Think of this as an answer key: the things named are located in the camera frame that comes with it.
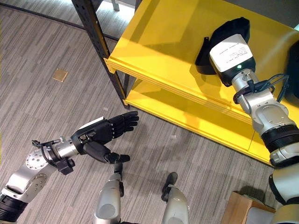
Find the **screw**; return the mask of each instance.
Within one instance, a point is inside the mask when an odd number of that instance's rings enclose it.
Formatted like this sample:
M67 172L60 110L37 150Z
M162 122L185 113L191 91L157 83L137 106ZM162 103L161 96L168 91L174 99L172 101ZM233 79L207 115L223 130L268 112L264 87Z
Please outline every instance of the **screw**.
M80 136L80 139L81 139L81 140L85 140L85 139L86 139L86 135L81 135L81 136Z

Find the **silver robot arm segment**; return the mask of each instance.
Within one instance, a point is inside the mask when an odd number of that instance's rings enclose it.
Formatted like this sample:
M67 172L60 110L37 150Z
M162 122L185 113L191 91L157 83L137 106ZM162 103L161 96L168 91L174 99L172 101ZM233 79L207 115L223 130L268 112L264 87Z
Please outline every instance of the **silver robot arm segment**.
M129 161L128 155L111 152L104 144L133 131L139 120L137 115L133 111L109 120L96 119L78 129L69 141L64 137L46 143L32 141L38 149L12 174L0 193L0 224L16 223L52 173L58 170L67 175L73 171L75 163L71 158L78 154L88 154L109 164Z
M221 81L226 86L233 85L237 92L234 102L251 116L254 130L270 152L270 162L276 169L269 177L269 185L284 205L272 223L299 224L299 129L289 119L287 108L269 90L274 85L272 80L286 76L278 74L259 82L254 74L254 58L240 34L215 45L210 58Z
M52 161L54 154L56 159L78 155L72 142L65 141L64 137L53 141L51 152L42 150L39 148L29 154L25 163L11 175L8 183L2 189L0 193L0 224L16 223L27 204L36 197L50 175L57 170L57 167L49 164L47 160ZM75 165L72 160L64 161L71 165L71 168ZM66 168L66 166L60 165L59 168Z

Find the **white label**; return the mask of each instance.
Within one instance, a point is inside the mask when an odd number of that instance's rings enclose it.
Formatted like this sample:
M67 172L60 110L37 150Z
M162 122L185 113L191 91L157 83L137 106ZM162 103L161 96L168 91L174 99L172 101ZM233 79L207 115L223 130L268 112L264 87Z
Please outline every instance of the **white label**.
M251 58L252 53L242 35L235 34L213 47L210 57L217 70L223 72Z
M100 117L100 118L97 118L96 120L88 122L87 124L84 124L82 127L80 127L79 130L82 129L82 128L84 128L84 127L90 126L90 125L92 125L92 124L94 124L94 123L96 123L96 122L98 122L100 120L103 120L103 119L104 119L104 117Z

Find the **yellow shelving unit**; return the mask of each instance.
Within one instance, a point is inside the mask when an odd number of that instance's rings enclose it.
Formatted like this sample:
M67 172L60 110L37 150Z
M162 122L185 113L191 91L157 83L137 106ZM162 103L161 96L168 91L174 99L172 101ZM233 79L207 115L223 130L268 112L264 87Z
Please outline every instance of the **yellow shelving unit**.
M250 20L259 79L283 72L299 32L222 0L143 0L106 64L138 78L126 103L268 163L268 150L252 141L250 117L232 100L233 87L194 64L204 37L241 16ZM282 103L299 122L299 108Z

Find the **silver robot leg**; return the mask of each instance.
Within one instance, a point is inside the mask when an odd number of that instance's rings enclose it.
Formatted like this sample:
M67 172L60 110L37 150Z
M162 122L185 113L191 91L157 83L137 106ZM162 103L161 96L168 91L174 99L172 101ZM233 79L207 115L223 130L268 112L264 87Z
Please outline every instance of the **silver robot leg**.
M162 200L167 202L162 224L189 224L188 201L185 195L174 186L176 179L177 174L171 173L162 190Z
M121 175L113 174L100 192L93 224L118 224L121 220Z

